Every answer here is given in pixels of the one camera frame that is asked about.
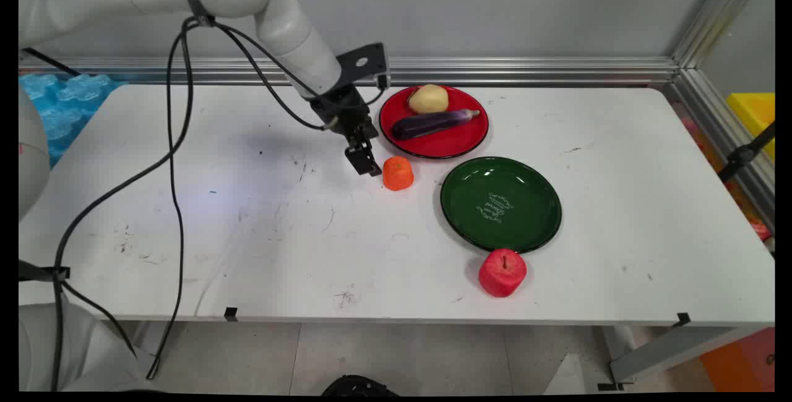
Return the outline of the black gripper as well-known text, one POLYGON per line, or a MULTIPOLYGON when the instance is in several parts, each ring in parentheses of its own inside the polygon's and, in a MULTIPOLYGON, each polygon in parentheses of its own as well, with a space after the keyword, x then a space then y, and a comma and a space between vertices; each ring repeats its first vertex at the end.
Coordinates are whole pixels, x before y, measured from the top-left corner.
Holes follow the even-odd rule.
POLYGON ((354 85, 336 87, 309 106, 326 125, 334 123, 330 131, 342 135, 348 143, 360 146, 345 149, 345 156, 360 176, 381 176, 382 169, 374 159, 371 138, 379 136, 370 116, 370 108, 354 85))

